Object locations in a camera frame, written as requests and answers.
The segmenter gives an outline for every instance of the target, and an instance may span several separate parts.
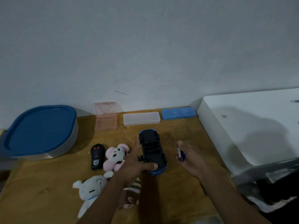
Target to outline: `blue toy car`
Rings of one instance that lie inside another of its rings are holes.
[[[167,159],[162,150],[160,135],[154,129],[144,130],[139,133],[139,140],[142,146],[143,161],[158,164],[158,168],[148,171],[150,175],[160,175],[167,168]]]

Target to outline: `table surface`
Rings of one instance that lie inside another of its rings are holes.
[[[154,112],[161,109],[128,113]],[[167,170],[152,177],[143,173],[140,204],[131,209],[117,208],[112,223],[190,223],[217,214],[200,183],[176,163],[176,141],[182,140],[215,156],[224,166],[198,117],[161,121],[159,124],[123,125],[117,114],[117,130],[95,132],[95,116],[78,117],[75,145],[61,157],[41,161],[19,159],[0,195],[0,220],[3,223],[75,223],[83,201],[72,185],[104,170],[92,171],[90,148],[101,143],[107,149],[120,143],[130,148],[135,136],[154,128],[168,160]]]

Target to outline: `white appliance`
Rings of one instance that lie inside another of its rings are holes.
[[[299,89],[205,96],[199,119],[239,185],[299,167]]]

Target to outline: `white wall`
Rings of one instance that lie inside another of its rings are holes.
[[[38,105],[198,107],[204,95],[297,87],[298,4],[0,0],[0,128]]]

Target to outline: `pink stuffed animal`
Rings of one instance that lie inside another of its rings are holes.
[[[106,172],[110,170],[118,171],[128,153],[129,147],[126,144],[119,144],[116,148],[108,148],[105,154],[108,160],[104,162],[103,169]]]

